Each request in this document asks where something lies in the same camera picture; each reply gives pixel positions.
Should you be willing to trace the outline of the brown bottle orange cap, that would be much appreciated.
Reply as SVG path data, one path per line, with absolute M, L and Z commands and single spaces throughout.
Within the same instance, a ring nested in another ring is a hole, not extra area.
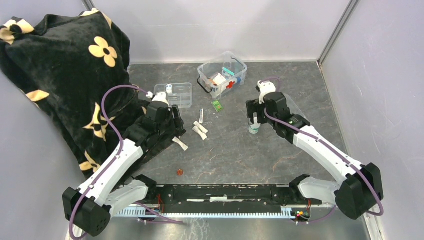
M 209 79 L 208 79 L 208 82 L 209 82 L 209 85 L 210 85 L 212 88 L 215 88 L 215 87 L 217 87 L 217 86 L 219 85 L 219 83 L 218 83 L 217 81 L 215 81 L 215 79 L 212 79 L 212 78 L 209 78 Z

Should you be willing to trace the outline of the blue white bandage roll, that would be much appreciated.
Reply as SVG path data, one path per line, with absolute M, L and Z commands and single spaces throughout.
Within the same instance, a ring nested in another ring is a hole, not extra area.
M 227 89 L 231 89 L 233 86 L 239 84 L 242 80 L 238 77 L 236 79 L 233 79 L 232 81 L 228 82 L 228 85 L 226 86 Z

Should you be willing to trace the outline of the green small medicine box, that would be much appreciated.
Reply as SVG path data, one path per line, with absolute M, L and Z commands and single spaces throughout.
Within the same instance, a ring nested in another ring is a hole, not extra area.
M 211 104 L 217 113 L 224 109 L 222 104 L 218 100 L 212 101 Z

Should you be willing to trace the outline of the teal bandage packet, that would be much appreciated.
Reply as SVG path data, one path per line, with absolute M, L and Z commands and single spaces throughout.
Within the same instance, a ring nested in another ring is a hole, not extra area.
M 222 68 L 222 74 L 223 74 L 225 77 L 233 77 L 233 76 L 235 75 L 235 73 L 234 73 L 233 71 L 231 71 L 230 69 L 228 69 L 228 68 L 226 68 L 226 67 L 223 67 L 223 68 Z

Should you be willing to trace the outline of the white gauze pad packet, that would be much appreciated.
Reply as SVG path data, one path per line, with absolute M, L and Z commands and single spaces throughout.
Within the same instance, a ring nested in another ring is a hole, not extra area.
M 227 79 L 223 75 L 221 75 L 220 73 L 214 74 L 211 77 L 211 79 L 215 79 L 215 81 L 219 83 L 218 86 L 225 84 L 227 82 Z

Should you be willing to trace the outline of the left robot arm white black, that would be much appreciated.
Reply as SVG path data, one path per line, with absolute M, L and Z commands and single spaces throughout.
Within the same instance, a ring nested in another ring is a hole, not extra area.
M 62 195 L 69 229 L 78 227 L 96 237 L 121 210 L 157 198 L 157 183 L 145 175 L 131 176 L 137 169 L 186 133 L 177 105 L 153 101 L 146 114 L 128 127 L 106 162 L 77 189 L 69 187 Z

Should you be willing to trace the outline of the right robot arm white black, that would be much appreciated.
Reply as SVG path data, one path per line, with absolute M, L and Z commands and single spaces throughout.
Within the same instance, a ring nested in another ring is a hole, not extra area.
M 326 140 L 302 115 L 292 113 L 286 96 L 271 92 L 262 99 L 246 102 L 247 117 L 252 124 L 269 124 L 275 133 L 301 149 L 333 177 L 333 181 L 304 174 L 291 182 L 289 199 L 302 204 L 315 199 L 337 207 L 346 217 L 356 220 L 364 214 L 382 216 L 385 211 L 381 170 L 363 164 Z

